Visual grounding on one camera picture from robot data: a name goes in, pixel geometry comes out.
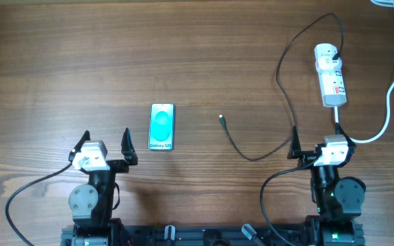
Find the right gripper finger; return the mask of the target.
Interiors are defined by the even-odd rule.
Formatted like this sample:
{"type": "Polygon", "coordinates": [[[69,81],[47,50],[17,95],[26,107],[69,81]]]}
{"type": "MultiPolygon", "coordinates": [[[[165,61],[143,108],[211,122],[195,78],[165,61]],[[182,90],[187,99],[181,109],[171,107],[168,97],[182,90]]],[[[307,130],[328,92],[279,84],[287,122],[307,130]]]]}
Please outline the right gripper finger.
{"type": "Polygon", "coordinates": [[[298,136],[298,130],[297,127],[294,126],[292,128],[292,134],[291,134],[291,143],[289,146],[289,153],[301,153],[302,149],[300,146],[300,140],[298,136]]]}
{"type": "Polygon", "coordinates": [[[341,125],[339,123],[334,124],[334,129],[335,133],[337,135],[343,135],[345,137],[345,140],[347,141],[348,147],[351,149],[356,148],[356,144],[351,140],[351,138],[344,132],[344,130],[341,128],[341,125]]]}

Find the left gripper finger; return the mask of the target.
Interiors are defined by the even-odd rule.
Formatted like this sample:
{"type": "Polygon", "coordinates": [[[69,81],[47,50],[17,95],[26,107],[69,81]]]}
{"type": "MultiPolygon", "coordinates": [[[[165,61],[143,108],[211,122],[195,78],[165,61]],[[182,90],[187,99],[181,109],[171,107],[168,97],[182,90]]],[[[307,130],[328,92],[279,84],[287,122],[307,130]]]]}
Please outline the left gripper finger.
{"type": "Polygon", "coordinates": [[[81,139],[78,141],[78,143],[75,145],[75,147],[71,150],[71,152],[72,153],[80,152],[83,144],[89,140],[90,140],[90,132],[85,131],[84,134],[82,135],[81,139]]]}
{"type": "Polygon", "coordinates": [[[121,154],[124,156],[127,165],[137,165],[138,157],[131,141],[129,128],[126,128],[121,141],[121,154]]]}

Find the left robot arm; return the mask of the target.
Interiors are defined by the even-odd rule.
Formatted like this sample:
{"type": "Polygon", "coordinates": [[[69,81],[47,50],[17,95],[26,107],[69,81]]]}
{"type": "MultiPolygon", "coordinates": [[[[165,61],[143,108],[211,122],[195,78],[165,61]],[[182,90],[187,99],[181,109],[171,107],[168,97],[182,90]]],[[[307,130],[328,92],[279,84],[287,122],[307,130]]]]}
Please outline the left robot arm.
{"type": "Polygon", "coordinates": [[[72,210],[74,226],[62,231],[61,245],[133,245],[133,238],[120,219],[113,219],[112,211],[120,200],[114,201],[119,192],[117,174],[126,174],[138,158],[126,129],[121,141],[123,159],[107,160],[107,148],[103,141],[92,141],[86,131],[68,155],[70,164],[88,175],[88,183],[74,188],[68,205],[72,210]]]}

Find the Galaxy S25 smartphone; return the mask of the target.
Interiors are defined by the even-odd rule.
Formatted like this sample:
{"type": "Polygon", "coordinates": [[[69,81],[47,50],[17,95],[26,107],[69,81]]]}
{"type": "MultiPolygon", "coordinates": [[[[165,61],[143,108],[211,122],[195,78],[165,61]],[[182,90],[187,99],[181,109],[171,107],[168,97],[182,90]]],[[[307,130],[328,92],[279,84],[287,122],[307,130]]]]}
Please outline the Galaxy S25 smartphone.
{"type": "Polygon", "coordinates": [[[148,149],[171,151],[174,147],[175,106],[172,103],[155,103],[150,108],[148,149]]]}

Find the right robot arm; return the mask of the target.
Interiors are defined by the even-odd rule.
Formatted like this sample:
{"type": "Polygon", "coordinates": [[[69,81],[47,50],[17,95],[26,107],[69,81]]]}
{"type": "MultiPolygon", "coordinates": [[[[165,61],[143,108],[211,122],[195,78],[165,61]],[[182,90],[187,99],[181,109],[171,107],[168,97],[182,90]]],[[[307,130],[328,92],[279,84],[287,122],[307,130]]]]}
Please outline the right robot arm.
{"type": "Polygon", "coordinates": [[[339,176],[339,168],[349,163],[356,144],[338,123],[335,134],[324,137],[314,150],[302,150],[298,131],[293,127],[288,159],[297,159],[298,167],[311,172],[312,201],[318,214],[305,218],[300,228],[300,245],[364,245],[363,226],[355,222],[361,216],[366,185],[355,177],[339,176]]]}

